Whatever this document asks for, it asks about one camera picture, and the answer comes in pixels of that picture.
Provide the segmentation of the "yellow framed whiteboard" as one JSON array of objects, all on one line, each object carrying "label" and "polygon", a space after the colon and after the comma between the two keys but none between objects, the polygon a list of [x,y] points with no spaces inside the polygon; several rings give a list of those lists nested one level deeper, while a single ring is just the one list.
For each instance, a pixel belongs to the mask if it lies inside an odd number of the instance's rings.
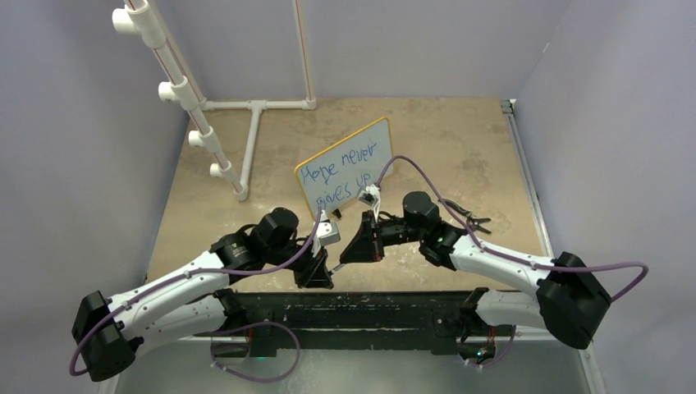
[{"label": "yellow framed whiteboard", "polygon": [[295,167],[311,215],[333,213],[374,184],[393,157],[391,123],[378,118]]}]

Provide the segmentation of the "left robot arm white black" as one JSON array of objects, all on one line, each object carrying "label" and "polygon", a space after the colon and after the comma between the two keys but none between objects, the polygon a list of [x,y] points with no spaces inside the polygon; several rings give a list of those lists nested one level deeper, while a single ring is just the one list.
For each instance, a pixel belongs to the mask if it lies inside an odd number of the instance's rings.
[{"label": "left robot arm white black", "polygon": [[337,224],[320,211],[306,237],[297,235],[298,226],[291,210],[275,208],[159,279],[120,294],[84,296],[71,328],[76,349],[69,374],[102,382],[170,341],[218,331],[236,335],[245,314],[222,297],[247,277],[289,269],[299,288],[332,288],[326,247],[341,239]]}]

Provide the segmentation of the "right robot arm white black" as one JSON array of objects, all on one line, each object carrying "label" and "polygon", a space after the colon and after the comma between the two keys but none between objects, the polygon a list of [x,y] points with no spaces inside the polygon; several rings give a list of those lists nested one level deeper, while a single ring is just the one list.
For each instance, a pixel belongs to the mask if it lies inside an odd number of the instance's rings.
[{"label": "right robot arm white black", "polygon": [[558,341],[583,350],[611,306],[611,297],[582,259],[523,254],[483,241],[441,218],[427,193],[415,191],[402,200],[403,215],[380,220],[363,212],[359,230],[342,251],[340,262],[374,263],[386,247],[409,242],[432,265],[475,273],[513,288],[510,294],[486,290],[463,308],[460,321],[470,333],[490,326],[544,328]]}]

